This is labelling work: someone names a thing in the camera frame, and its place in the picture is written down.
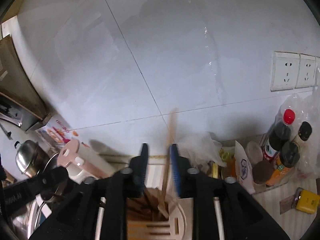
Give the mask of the crumpled plastic bag left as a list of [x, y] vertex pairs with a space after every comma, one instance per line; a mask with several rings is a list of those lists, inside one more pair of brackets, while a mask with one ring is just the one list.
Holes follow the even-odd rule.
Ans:
[[210, 133], [193, 133], [186, 135], [177, 142], [180, 155], [188, 158], [193, 166], [205, 165], [210, 161], [225, 167], [220, 157], [222, 144], [213, 140]]

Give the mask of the stainless steel pot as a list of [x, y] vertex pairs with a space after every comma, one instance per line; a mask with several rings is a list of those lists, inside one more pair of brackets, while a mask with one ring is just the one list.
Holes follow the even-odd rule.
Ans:
[[17, 150], [15, 161], [23, 175], [32, 178], [44, 170], [49, 161], [49, 155], [38, 142], [26, 140], [20, 143], [16, 141], [14, 147]]

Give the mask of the black frying pan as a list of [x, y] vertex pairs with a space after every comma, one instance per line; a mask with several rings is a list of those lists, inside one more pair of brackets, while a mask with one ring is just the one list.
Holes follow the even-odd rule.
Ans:
[[53, 172], [53, 170], [59, 166], [57, 163], [59, 154], [59, 152], [53, 154], [41, 173], [44, 175], [42, 182], [43, 184], [46, 184], [46, 187], [45, 190], [40, 193], [42, 204], [36, 213], [34, 230], [36, 230], [40, 225], [41, 212], [44, 205], [48, 203], [60, 202], [63, 199], [62, 194], [67, 186], [66, 172], [63, 172], [62, 175], [57, 175], [56, 172]]

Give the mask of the orange snack packet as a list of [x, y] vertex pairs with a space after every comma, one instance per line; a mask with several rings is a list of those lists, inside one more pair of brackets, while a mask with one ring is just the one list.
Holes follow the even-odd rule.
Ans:
[[224, 169], [224, 177], [233, 177], [236, 178], [236, 171], [235, 171], [235, 158], [231, 157], [229, 161], [227, 161], [227, 166]]

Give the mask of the beige utensil holder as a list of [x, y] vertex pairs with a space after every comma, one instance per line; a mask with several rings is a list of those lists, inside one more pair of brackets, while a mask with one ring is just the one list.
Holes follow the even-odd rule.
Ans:
[[165, 218], [157, 207], [160, 195], [158, 188], [146, 188], [140, 198], [127, 199], [128, 239], [192, 239], [193, 200], [167, 194]]

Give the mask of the cream pink electric kettle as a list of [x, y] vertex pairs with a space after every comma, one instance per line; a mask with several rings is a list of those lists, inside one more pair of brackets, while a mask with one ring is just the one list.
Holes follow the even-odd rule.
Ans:
[[78, 184], [87, 177], [104, 179], [116, 172], [99, 154], [77, 139], [72, 139], [63, 146], [57, 164], [67, 168], [69, 178]]

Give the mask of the white blue packet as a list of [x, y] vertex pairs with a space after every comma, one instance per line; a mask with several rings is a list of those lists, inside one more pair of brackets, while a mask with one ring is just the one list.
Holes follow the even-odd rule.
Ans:
[[246, 189], [249, 194], [254, 194], [254, 183], [252, 176], [252, 166], [246, 152], [239, 142], [235, 142], [234, 148], [235, 171], [239, 184]]

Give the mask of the brown lid spice jar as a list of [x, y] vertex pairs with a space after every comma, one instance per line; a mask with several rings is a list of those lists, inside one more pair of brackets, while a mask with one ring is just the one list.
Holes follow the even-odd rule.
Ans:
[[272, 176], [273, 166], [263, 158], [259, 144], [255, 141], [249, 141], [245, 152], [252, 166], [253, 181], [258, 185], [266, 183]]

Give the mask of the clear plastic organizer tray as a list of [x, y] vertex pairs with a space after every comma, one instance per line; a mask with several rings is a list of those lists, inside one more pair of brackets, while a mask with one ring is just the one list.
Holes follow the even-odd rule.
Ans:
[[262, 160], [252, 169], [253, 181], [266, 188], [278, 186], [281, 181], [291, 175], [300, 160], [300, 152], [304, 141], [298, 135], [284, 144], [273, 161]]

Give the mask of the red cap soy sauce bottle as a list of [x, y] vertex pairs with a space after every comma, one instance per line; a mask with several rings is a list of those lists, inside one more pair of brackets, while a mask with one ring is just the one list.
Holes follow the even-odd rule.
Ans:
[[286, 109], [282, 119], [276, 122], [271, 129], [267, 141], [262, 151], [263, 158], [271, 163], [280, 152], [284, 144], [291, 138], [291, 125], [295, 120], [295, 113], [291, 109]]

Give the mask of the orange label sauce bottle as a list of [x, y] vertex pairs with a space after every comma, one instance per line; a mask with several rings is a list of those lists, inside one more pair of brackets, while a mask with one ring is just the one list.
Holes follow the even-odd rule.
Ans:
[[300, 159], [299, 146], [296, 142], [288, 141], [284, 144], [276, 158], [275, 169], [271, 178], [266, 182], [267, 187], [279, 183]]

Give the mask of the brown card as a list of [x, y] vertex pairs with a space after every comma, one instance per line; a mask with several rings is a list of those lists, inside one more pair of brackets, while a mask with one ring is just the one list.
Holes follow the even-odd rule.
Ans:
[[295, 196], [292, 195], [285, 199], [282, 199], [279, 202], [279, 210], [281, 215], [292, 209], [294, 200], [295, 200]]

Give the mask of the clear plastic bag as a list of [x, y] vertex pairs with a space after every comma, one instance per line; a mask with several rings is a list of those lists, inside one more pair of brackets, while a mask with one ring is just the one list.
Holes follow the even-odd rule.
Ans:
[[319, 98], [289, 96], [276, 115], [274, 128], [281, 139], [268, 186], [288, 180], [319, 177]]

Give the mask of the black cap dark bottle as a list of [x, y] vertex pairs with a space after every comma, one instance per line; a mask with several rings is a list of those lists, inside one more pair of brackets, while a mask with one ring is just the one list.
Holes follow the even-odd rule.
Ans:
[[302, 122], [298, 130], [297, 138], [302, 141], [307, 141], [310, 138], [311, 133], [312, 133], [311, 125], [307, 121], [304, 121]]

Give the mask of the striped cat table cloth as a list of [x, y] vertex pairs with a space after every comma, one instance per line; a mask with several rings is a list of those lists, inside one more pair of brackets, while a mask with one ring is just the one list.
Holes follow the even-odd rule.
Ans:
[[[116, 171], [128, 166], [130, 159], [134, 157], [106, 154], [100, 156]], [[149, 157], [145, 181], [148, 188], [161, 189], [164, 163], [164, 155]], [[291, 208], [295, 191], [299, 186], [312, 192], [317, 191], [316, 180], [311, 179], [289, 182], [275, 189], [254, 194], [253, 197], [275, 219], [290, 239], [319, 239], [319, 213], [316, 211], [308, 214]]]

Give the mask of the colourful wall sticker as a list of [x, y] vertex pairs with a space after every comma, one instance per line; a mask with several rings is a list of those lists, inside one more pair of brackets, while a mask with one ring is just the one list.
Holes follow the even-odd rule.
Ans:
[[36, 133], [46, 141], [48, 145], [57, 150], [61, 150], [63, 146], [72, 139], [76, 139], [80, 144], [89, 147], [89, 145], [82, 140], [79, 132], [71, 128], [67, 121], [59, 114], [52, 115], [47, 124], [37, 129]]

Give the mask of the white wall socket left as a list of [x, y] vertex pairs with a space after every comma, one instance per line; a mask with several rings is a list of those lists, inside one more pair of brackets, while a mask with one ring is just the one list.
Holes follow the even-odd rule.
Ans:
[[275, 51], [272, 61], [272, 79], [270, 90], [294, 89], [298, 79], [300, 55]]

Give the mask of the white wall socket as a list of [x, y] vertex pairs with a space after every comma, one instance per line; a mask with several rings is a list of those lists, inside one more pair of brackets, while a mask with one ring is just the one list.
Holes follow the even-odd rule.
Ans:
[[298, 79], [300, 55], [275, 51], [272, 61], [272, 79], [270, 90], [294, 89]]
[[295, 88], [312, 87], [315, 84], [316, 57], [300, 54], [299, 72]]

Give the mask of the white wall socket middle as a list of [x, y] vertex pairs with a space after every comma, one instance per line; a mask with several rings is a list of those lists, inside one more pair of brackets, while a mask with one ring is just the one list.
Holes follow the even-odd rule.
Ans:
[[300, 54], [299, 72], [295, 88], [312, 87], [315, 84], [316, 57]]

